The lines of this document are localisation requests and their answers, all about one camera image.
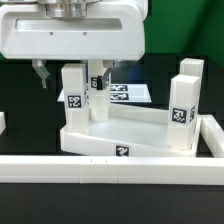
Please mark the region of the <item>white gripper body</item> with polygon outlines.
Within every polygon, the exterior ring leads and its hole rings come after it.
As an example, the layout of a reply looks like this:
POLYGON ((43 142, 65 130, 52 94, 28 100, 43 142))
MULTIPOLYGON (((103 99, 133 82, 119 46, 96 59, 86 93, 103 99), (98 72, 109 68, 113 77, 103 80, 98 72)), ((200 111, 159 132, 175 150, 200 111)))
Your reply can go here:
POLYGON ((138 60, 148 0, 0 0, 7 59, 138 60))

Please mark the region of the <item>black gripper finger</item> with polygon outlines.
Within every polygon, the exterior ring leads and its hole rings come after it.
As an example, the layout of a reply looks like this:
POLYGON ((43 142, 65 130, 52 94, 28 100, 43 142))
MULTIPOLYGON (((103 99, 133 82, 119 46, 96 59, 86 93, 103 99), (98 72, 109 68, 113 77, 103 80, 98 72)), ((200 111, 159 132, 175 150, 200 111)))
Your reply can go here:
POLYGON ((113 60, 103 60, 102 61, 102 68, 103 68, 103 74, 97 76, 97 89, 98 90, 104 90, 106 89, 110 84, 110 74, 114 67, 114 61, 113 60))

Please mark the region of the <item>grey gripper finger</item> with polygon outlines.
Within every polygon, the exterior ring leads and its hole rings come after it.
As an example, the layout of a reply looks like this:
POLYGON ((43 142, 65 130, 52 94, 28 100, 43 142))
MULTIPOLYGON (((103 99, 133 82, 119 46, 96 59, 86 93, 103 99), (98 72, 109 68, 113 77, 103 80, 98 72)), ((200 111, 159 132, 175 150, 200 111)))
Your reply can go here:
POLYGON ((44 89, 53 89, 55 87, 54 77, 50 74, 45 66, 46 61, 42 59, 33 59, 32 67, 41 78, 44 89))

